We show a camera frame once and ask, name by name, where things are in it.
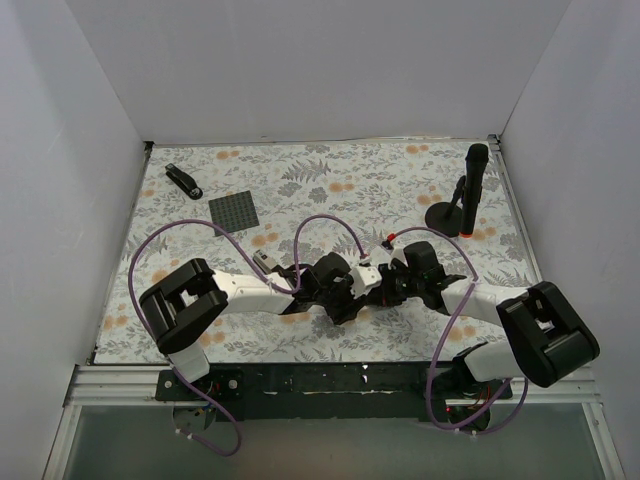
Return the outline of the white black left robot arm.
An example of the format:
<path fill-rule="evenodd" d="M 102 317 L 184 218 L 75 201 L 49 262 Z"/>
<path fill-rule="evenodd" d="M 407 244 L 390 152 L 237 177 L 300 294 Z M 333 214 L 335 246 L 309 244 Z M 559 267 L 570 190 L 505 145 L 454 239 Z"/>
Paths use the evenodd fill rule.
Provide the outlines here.
<path fill-rule="evenodd" d="M 294 271 L 260 250 L 252 260 L 266 275 L 265 282 L 252 275 L 213 270 L 196 258 L 140 297 L 151 336 L 179 372 L 178 387 L 190 399 L 203 399 L 212 390 L 213 377 L 199 338 L 217 317 L 246 312 L 290 315 L 320 306 L 342 323 L 355 318 L 367 295 L 382 283 L 378 269 L 368 261 L 351 266 L 332 252 L 301 271 L 297 293 L 285 294 L 276 288 L 292 288 Z"/>

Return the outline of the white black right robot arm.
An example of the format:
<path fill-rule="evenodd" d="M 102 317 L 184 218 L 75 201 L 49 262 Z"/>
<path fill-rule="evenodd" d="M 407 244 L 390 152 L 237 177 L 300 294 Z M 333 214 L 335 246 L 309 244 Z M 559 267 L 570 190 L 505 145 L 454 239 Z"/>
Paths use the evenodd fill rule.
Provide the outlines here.
<path fill-rule="evenodd" d="M 419 241 L 406 246 L 386 240 L 390 260 L 379 267 L 382 284 L 371 293 L 379 306 L 397 306 L 419 298 L 426 308 L 451 316 L 484 321 L 503 329 L 506 339 L 481 342 L 454 357 L 454 389 L 475 397 L 489 381 L 523 376 L 549 387 L 600 354 L 600 345 L 565 295 L 553 283 L 527 288 L 474 283 L 447 274 L 433 246 Z"/>

